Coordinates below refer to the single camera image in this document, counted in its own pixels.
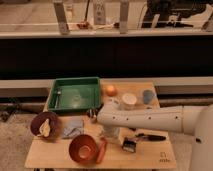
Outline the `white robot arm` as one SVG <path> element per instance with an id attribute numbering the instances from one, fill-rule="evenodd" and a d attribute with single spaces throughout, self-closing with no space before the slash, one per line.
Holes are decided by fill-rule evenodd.
<path id="1" fill-rule="evenodd" d="M 110 99 L 98 112 L 97 121 L 107 126 L 193 135 L 189 171 L 213 171 L 213 104 L 121 110 L 118 101 Z"/>

